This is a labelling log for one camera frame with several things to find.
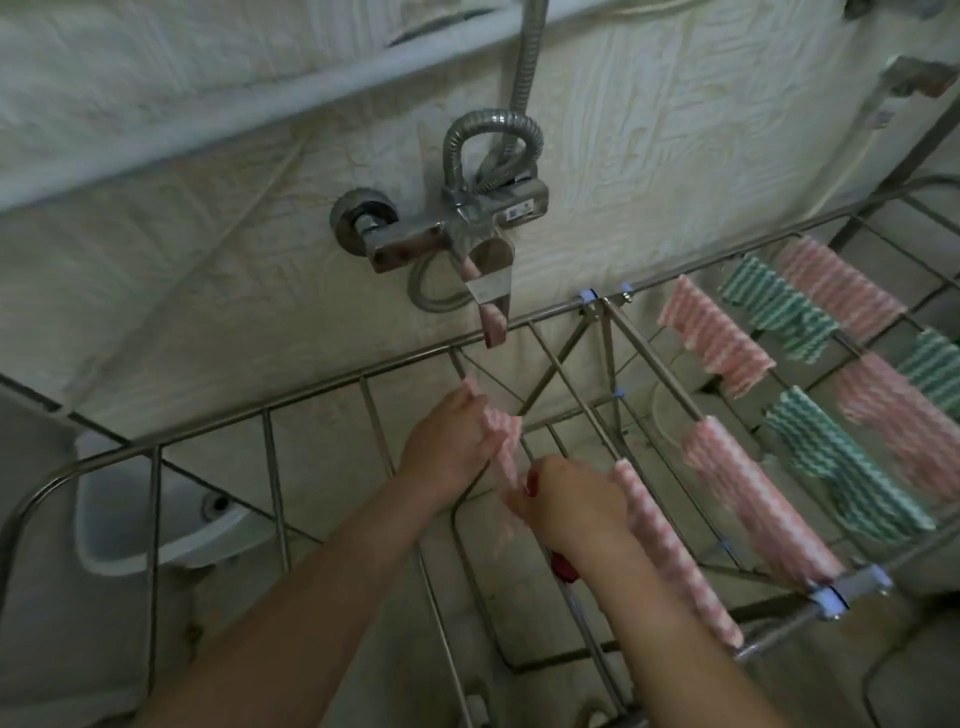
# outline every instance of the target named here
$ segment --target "green cloth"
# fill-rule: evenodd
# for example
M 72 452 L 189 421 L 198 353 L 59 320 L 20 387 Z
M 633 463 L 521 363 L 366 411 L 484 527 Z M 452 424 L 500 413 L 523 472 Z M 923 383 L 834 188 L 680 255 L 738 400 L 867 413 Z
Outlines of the green cloth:
M 790 450 L 793 464 L 826 482 L 837 516 L 850 529 L 895 544 L 937 527 L 800 387 L 780 395 L 767 422 Z
M 951 417 L 960 417 L 960 349 L 932 328 L 897 367 L 924 396 Z
M 837 323 L 755 255 L 744 255 L 720 289 L 723 300 L 742 305 L 750 322 L 773 333 L 791 359 L 812 364 L 827 347 Z

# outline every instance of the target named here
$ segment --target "hand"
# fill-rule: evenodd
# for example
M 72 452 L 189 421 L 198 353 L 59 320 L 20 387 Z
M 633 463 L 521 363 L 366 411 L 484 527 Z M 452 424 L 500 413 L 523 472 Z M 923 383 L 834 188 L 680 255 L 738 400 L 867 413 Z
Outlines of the hand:
M 547 455 L 531 467 L 527 488 L 533 497 L 514 491 L 507 504 L 574 566 L 585 546 L 608 535 L 630 536 L 623 493 L 588 465 Z
M 458 387 L 407 438 L 397 475 L 429 496 L 435 510 L 463 493 L 503 444 L 503 433 L 481 436 L 487 401 Z

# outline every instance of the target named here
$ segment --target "drying rack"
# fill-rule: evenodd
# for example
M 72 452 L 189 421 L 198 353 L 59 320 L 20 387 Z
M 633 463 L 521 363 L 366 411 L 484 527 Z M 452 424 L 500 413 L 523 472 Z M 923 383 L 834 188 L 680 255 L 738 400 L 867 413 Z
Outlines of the drying rack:
M 877 210 L 883 208 L 883 206 L 887 203 L 898 200 L 911 206 L 921 215 L 925 216 L 929 220 L 932 220 L 935 224 L 948 231 L 950 234 L 956 236 L 958 238 L 958 243 L 960 243 L 960 226 L 956 225 L 943 215 L 939 214 L 913 197 L 913 193 L 929 187 L 946 187 L 952 190 L 960 190 L 960 177 L 940 175 L 917 179 L 913 182 L 901 185 L 896 189 L 874 194 L 855 204 L 839 207 L 830 212 L 808 218 L 802 222 L 780 228 L 760 237 L 756 237 L 736 245 L 726 246 L 717 252 L 710 255 L 705 255 L 692 263 L 667 270 L 658 275 L 653 275 L 647 279 L 633 283 L 624 283 L 621 286 L 621 289 L 614 294 L 608 296 L 598 296 L 593 291 L 586 291 L 581 294 L 580 297 L 571 301 L 548 306 L 539 311 L 535 311 L 525 316 L 513 319 L 509 325 L 509 329 L 513 330 L 519 328 L 528 328 L 540 343 L 540 346 L 550 362 L 549 367 L 543 373 L 533 391 L 522 402 L 517 414 L 525 414 L 533 407 L 534 403 L 538 400 L 538 397 L 553 380 L 554 376 L 560 377 L 569 390 L 570 395 L 577 403 L 575 408 L 567 412 L 543 420 L 539 423 L 530 424 L 524 428 L 524 437 L 521 438 L 521 445 L 526 450 L 528 456 L 533 459 L 534 454 L 530 451 L 525 438 L 532 431 L 541 428 L 545 428 L 549 432 L 560 453 L 566 454 L 566 447 L 560 439 L 555 425 L 563 420 L 583 415 L 587 418 L 596 436 L 599 438 L 600 442 L 610 453 L 610 455 L 614 459 L 626 457 L 628 460 L 630 460 L 637 469 L 637 472 L 650 487 L 652 495 L 656 497 L 656 482 L 652 482 L 650 478 L 643 476 L 642 470 L 637 463 L 634 454 L 631 452 L 622 436 L 623 428 L 620 418 L 622 416 L 621 410 L 623 410 L 623 412 L 626 413 L 626 415 L 636 424 L 640 432 L 644 434 L 657 455 L 659 455 L 663 460 L 663 463 L 668 471 L 671 472 L 676 482 L 683 489 L 686 497 L 690 499 L 697 513 L 704 520 L 707 527 L 716 538 L 717 548 L 722 549 L 727 554 L 732 564 L 729 567 L 718 566 L 704 563 L 702 559 L 698 558 L 698 565 L 701 567 L 701 569 L 721 572 L 728 576 L 735 576 L 770 584 L 775 583 L 769 574 L 761 570 L 747 569 L 743 565 L 743 562 L 732 548 L 730 541 L 724 536 L 723 532 L 709 517 L 708 511 L 699 502 L 692 490 L 686 487 L 684 484 L 684 479 L 680 477 L 680 475 L 672 468 L 669 458 L 660 448 L 657 438 L 651 436 L 648 425 L 643 421 L 643 418 L 638 416 L 636 411 L 623 397 L 623 393 L 618 389 L 616 381 L 617 370 L 615 369 L 613 361 L 612 327 L 616 326 L 619 328 L 627 341 L 630 342 L 634 348 L 636 348 L 636 355 L 646 361 L 649 367 L 660 379 L 662 384 L 677 400 L 680 407 L 686 412 L 686 414 L 688 414 L 695 421 L 702 419 L 703 413 L 700 411 L 697 403 L 686 392 L 669 367 L 660 359 L 656 350 L 651 346 L 650 341 L 644 337 L 639 330 L 637 330 L 630 319 L 621 311 L 621 307 L 629 304 L 634 294 L 666 283 L 680 274 L 689 274 L 694 271 L 705 269 L 716 263 L 721 263 L 723 261 L 739 257 L 746 253 L 759 251 L 766 246 L 773 245 L 786 238 L 801 234 L 804 231 L 816 228 L 820 225 L 824 225 L 825 223 L 830 223 L 837 220 L 846 220 L 848 225 L 854 225 L 860 229 L 871 231 L 878 240 L 898 251 L 898 253 L 903 255 L 905 259 L 910 260 L 913 264 L 923 267 L 928 273 L 936 276 L 941 282 L 937 289 L 912 306 L 908 311 L 902 314 L 896 322 L 887 327 L 887 329 L 877 334 L 870 341 L 866 342 L 864 347 L 869 348 L 877 339 L 879 339 L 880 336 L 882 336 L 883 333 L 889 330 L 900 320 L 907 322 L 910 326 L 919 330 L 922 328 L 922 325 L 916 320 L 914 314 L 944 292 L 949 291 L 950 289 L 960 291 L 960 283 L 957 282 L 958 278 L 960 278 L 960 272 L 958 272 L 955 276 L 949 276 L 941 271 L 938 271 L 935 267 L 929 265 L 927 262 L 914 255 L 908 249 L 904 248 L 900 243 L 891 239 L 882 231 L 878 230 L 876 226 L 869 222 L 869 217 Z M 581 320 L 561 348 L 557 352 L 553 352 L 540 334 L 538 323 L 554 316 L 578 310 L 582 315 Z M 587 329 L 592 327 L 594 324 L 599 324 L 602 329 L 605 370 L 607 373 L 610 391 L 602 398 L 587 401 L 574 385 L 573 380 L 564 367 L 564 361 L 573 351 L 577 342 L 580 341 Z M 805 387 L 805 389 L 809 390 L 813 386 L 816 386 L 825 378 L 837 371 L 841 366 L 843 366 L 844 363 L 853 360 L 864 351 L 864 347 L 854 343 L 842 332 L 836 332 L 833 338 L 840 346 L 846 349 L 846 360 L 820 376 L 814 382 Z M 437 344 L 436 346 L 426 347 L 415 352 L 397 356 L 386 361 L 362 367 L 343 375 L 335 376 L 305 387 L 301 387 L 299 389 L 295 389 L 276 397 L 271 397 L 267 400 L 232 409 L 229 412 L 225 412 L 214 417 L 205 418 L 195 423 L 160 432 L 153 436 L 138 440 L 134 443 L 124 441 L 123 438 L 105 430 L 96 423 L 87 420 L 82 415 L 77 413 L 71 414 L 70 419 L 74 420 L 74 422 L 77 424 L 107 434 L 116 441 L 120 442 L 121 447 L 99 455 L 88 457 L 84 460 L 79 460 L 53 473 L 37 488 L 36 491 L 29 494 L 19 503 L 16 509 L 14 509 L 11 515 L 4 522 L 2 529 L 0 529 L 0 618 L 2 618 L 3 607 L 6 603 L 7 589 L 10 585 L 10 578 L 15 562 L 17 547 L 19 545 L 21 536 L 23 535 L 24 529 L 30 522 L 31 517 L 36 512 L 40 504 L 47 497 L 55 493 L 67 483 L 76 482 L 76 476 L 78 475 L 91 473 L 132 457 L 141 455 L 149 456 L 151 460 L 149 500 L 150 539 L 147 551 L 148 619 L 146 630 L 147 633 L 145 637 L 145 693 L 149 694 L 153 688 L 156 676 L 157 572 L 162 469 L 166 467 L 178 473 L 184 474 L 197 481 L 204 487 L 216 493 L 230 497 L 241 505 L 244 505 L 254 512 L 272 520 L 276 525 L 276 542 L 279 550 L 281 565 L 284 570 L 289 570 L 291 566 L 291 556 L 288 531 L 300 534 L 301 536 L 314 542 L 317 542 L 317 539 L 303 531 L 300 531 L 299 529 L 296 529 L 293 526 L 289 526 L 284 519 L 283 497 L 280 490 L 280 475 L 276 458 L 276 445 L 274 442 L 274 429 L 272 420 L 273 413 L 283 407 L 287 407 L 304 400 L 309 400 L 314 397 L 319 397 L 341 387 L 346 387 L 353 384 L 359 385 L 364 403 L 366 404 L 367 411 L 370 416 L 375 442 L 377 444 L 380 458 L 383 462 L 384 471 L 387 475 L 390 475 L 394 472 L 394 462 L 387 447 L 386 436 L 384 434 L 383 426 L 380 422 L 376 403 L 373 400 L 369 380 L 372 377 L 384 375 L 402 367 L 410 366 L 425 359 L 441 355 L 448 356 L 450 358 L 450 364 L 456 370 L 458 376 L 463 376 L 466 373 L 466 369 L 463 363 L 463 354 L 461 349 L 465 346 L 476 344 L 480 341 L 482 341 L 482 332 L 480 331 L 459 336 L 441 344 Z M 788 386 L 788 383 L 784 381 L 780 375 L 776 374 L 775 370 L 771 370 L 771 373 L 773 373 L 772 376 L 774 379 L 776 379 L 782 386 Z M 18 382 L 10 380 L 6 377 L 0 377 L 0 384 L 8 389 L 13 390 L 20 396 L 34 400 L 40 404 L 40 406 L 50 411 L 53 411 L 59 407 L 56 402 L 44 398 L 41 394 L 34 392 L 33 390 L 24 387 L 22 384 L 19 384 Z M 613 422 L 611 424 L 605 422 L 598 409 L 601 405 L 607 403 L 612 403 Z M 734 416 L 739 418 L 736 410 L 731 406 L 730 410 Z M 184 471 L 176 464 L 167 462 L 163 459 L 164 449 L 174 445 L 175 443 L 206 434 L 222 427 L 235 425 L 237 423 L 252 419 L 259 419 L 262 423 L 264 448 L 267 455 L 270 492 L 274 511 L 273 513 L 268 513 L 250 503 L 246 503 L 239 498 L 224 492 L 216 486 L 197 478 L 195 475 Z M 756 436 L 757 427 L 748 429 L 752 435 Z M 523 663 L 517 663 L 507 656 L 503 645 L 500 643 L 500 640 L 497 637 L 490 612 L 488 611 L 484 597 L 477 583 L 476 575 L 470 563 L 466 547 L 457 531 L 457 515 L 461 507 L 467 501 L 469 494 L 475 488 L 480 479 L 480 475 L 481 473 L 477 475 L 477 478 L 473 481 L 473 483 L 471 483 L 469 488 L 454 503 L 452 509 L 450 510 L 449 518 L 450 527 L 453 533 L 453 543 L 458 551 L 461 562 L 463 563 L 464 571 L 468 577 L 468 583 L 472 591 L 476 607 L 479 611 L 484 630 L 491 640 L 500 660 L 513 674 L 524 674 L 575 660 L 591 659 L 596 665 L 604 687 L 606 688 L 611 702 L 618 713 L 617 717 L 612 720 L 610 725 L 615 724 L 616 726 L 627 726 L 638 725 L 642 723 L 645 720 L 642 710 L 638 706 L 630 704 L 630 702 L 624 697 L 612 676 L 611 669 L 606 659 L 607 652 L 618 649 L 617 644 L 615 642 L 599 643 L 596 640 L 590 631 L 580 603 L 570 590 L 569 586 L 559 579 L 557 580 L 557 583 L 561 594 L 569 609 L 570 615 L 574 620 L 574 623 L 583 637 L 585 647 L 559 655 L 538 659 L 536 661 L 528 661 Z M 741 624 L 765 620 L 757 630 L 752 633 L 748 633 L 746 642 L 742 647 L 733 653 L 735 660 L 738 662 L 749 661 L 757 655 L 770 649 L 774 645 L 786 640 L 799 629 L 815 620 L 839 618 L 843 613 L 852 607 L 852 604 L 858 597 L 889 590 L 893 583 L 887 576 L 888 573 L 896 574 L 897 570 L 901 569 L 904 565 L 909 564 L 911 561 L 928 553 L 931 549 L 941 546 L 947 540 L 955 536 L 958 531 L 960 531 L 960 514 L 953 514 L 951 517 L 947 517 L 942 520 L 938 530 L 924 535 L 922 538 L 919 538 L 915 541 L 909 542 L 904 546 L 900 546 L 892 553 L 887 554 L 883 558 L 882 563 L 874 564 L 870 563 L 869 549 L 866 548 L 855 537 L 854 534 L 844 527 L 842 523 L 837 522 L 836 520 L 834 520 L 834 522 L 837 523 L 844 537 L 850 541 L 852 546 L 860 554 L 860 558 L 856 559 L 855 563 L 853 564 L 853 569 L 844 576 L 841 576 L 829 587 L 824 587 L 819 591 L 814 592 L 812 595 L 787 594 L 775 596 L 773 598 L 764 599 L 743 607 L 730 609 L 731 616 Z M 461 712 L 463 713 L 463 721 L 466 726 L 472 728 L 473 723 L 468 710 L 467 698 L 463 688 L 463 681 L 457 672 L 456 660 L 450 649 L 447 631 L 444 626 L 444 616 L 441 613 L 438 599 L 430 579 L 430 574 L 427 570 L 426 562 L 419 546 L 415 547 L 415 555 L 420 568 L 420 576 L 428 597 L 433 621 L 444 649 L 444 656 L 449 669 L 451 682 L 453 684 Z M 547 551 L 544 551 L 544 556 L 547 560 L 547 563 L 549 563 L 549 553 Z

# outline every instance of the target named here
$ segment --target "red object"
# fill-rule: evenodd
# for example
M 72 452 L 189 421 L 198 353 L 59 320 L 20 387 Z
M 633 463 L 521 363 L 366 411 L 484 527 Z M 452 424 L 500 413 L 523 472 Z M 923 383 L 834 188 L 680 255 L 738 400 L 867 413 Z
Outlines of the red object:
M 540 475 L 537 471 L 529 471 L 527 473 L 527 496 L 537 497 L 539 492 Z M 580 578 L 580 574 L 573 568 L 573 564 L 568 562 L 563 554 L 556 551 L 550 551 L 550 569 L 558 579 L 566 584 L 572 584 Z

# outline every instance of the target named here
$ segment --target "hanging towel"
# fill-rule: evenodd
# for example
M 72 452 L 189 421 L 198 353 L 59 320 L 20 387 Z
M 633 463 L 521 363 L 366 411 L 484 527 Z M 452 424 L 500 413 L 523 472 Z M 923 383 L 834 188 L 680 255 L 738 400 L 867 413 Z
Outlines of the hanging towel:
M 812 237 L 790 243 L 778 267 L 790 285 L 857 341 L 879 333 L 906 310 L 903 303 Z
M 480 278 L 480 269 L 467 258 L 460 268 L 460 278 L 463 281 L 476 280 Z M 487 349 L 500 346 L 507 340 L 507 317 L 495 303 L 481 303 L 479 308 L 484 344 Z
M 799 387 L 780 395 L 767 422 L 794 465 L 826 482 L 837 516 L 849 528 L 890 544 L 936 528 L 920 504 Z
M 740 628 L 667 522 L 634 467 L 626 460 L 617 460 L 610 477 L 627 499 L 630 530 L 663 580 L 720 640 L 731 647 L 742 645 Z
M 474 396 L 480 394 L 480 388 L 472 376 L 464 378 L 463 386 Z M 500 487 L 505 490 L 524 489 L 526 477 L 517 473 L 515 461 L 522 419 L 488 406 L 484 411 L 483 429 L 485 433 L 507 433 L 506 441 L 492 462 L 501 480 Z M 610 479 L 623 491 L 627 499 L 631 531 L 663 580 L 684 603 L 690 605 L 720 640 L 732 647 L 742 645 L 743 633 L 740 628 L 724 609 L 634 468 L 626 460 L 618 460 Z
M 928 328 L 897 367 L 913 386 L 951 417 L 960 417 L 960 349 Z
M 786 355 L 812 364 L 837 323 L 755 255 L 744 255 L 720 289 L 724 301 L 742 305 L 757 328 L 777 335 Z
M 781 578 L 804 589 L 843 573 L 833 552 L 715 417 L 684 438 L 684 461 L 740 519 L 754 550 Z
M 880 434 L 906 480 L 939 500 L 960 497 L 960 425 L 905 376 L 870 352 L 844 367 L 834 387 L 840 411 Z
M 658 321 L 677 330 L 704 369 L 723 378 L 731 397 L 745 395 L 777 364 L 687 276 L 677 278 Z

